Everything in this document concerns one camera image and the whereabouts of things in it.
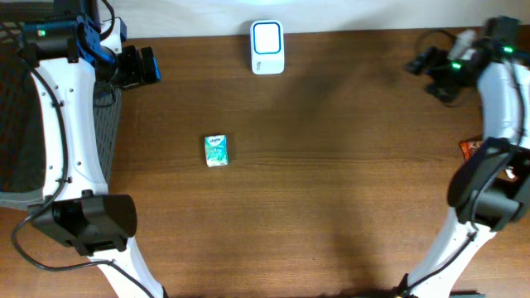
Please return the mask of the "orange chocolate bar wrapper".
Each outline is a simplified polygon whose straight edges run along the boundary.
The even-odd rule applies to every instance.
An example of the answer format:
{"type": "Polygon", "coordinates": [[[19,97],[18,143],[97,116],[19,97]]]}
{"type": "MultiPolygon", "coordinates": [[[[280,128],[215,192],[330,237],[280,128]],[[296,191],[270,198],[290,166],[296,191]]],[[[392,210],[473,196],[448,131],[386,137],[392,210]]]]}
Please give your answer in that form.
{"type": "Polygon", "coordinates": [[[468,161],[483,145],[480,139],[464,140],[459,142],[459,148],[466,161],[468,161]]]}

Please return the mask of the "teal white tissue pack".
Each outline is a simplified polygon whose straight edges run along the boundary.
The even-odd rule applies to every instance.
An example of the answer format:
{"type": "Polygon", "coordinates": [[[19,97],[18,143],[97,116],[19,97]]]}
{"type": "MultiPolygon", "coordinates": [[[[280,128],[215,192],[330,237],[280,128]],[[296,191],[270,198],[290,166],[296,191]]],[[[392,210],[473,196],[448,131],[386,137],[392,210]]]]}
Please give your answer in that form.
{"type": "Polygon", "coordinates": [[[205,138],[205,161],[208,167],[227,166],[229,154],[225,135],[205,138]]]}

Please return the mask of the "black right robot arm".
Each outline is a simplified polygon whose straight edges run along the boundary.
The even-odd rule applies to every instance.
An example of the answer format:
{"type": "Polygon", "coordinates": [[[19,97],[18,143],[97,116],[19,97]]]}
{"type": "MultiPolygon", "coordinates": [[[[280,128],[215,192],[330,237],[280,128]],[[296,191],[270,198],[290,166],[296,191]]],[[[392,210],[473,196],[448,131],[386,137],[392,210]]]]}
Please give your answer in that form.
{"type": "Polygon", "coordinates": [[[484,131],[481,146],[450,182],[443,228],[394,288],[396,297],[451,297],[475,254],[529,211],[529,54],[517,46],[520,24],[492,17],[480,35],[453,35],[450,50],[432,46],[405,66],[410,74],[430,76],[426,92],[445,105],[462,89],[476,89],[484,131]]]}

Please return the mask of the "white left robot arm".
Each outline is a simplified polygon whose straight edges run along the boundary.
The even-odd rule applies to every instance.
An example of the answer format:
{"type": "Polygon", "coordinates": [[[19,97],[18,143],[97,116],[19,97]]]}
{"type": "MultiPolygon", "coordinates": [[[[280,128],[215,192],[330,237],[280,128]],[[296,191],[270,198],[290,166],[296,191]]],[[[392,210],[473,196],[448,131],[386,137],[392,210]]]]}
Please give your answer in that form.
{"type": "Polygon", "coordinates": [[[50,17],[26,23],[20,58],[41,106],[46,172],[26,222],[98,267],[121,297],[163,297],[136,241],[129,195],[112,195],[98,154],[98,92],[161,80],[153,50],[127,44],[123,20],[102,22],[96,1],[56,1],[50,17]]]}

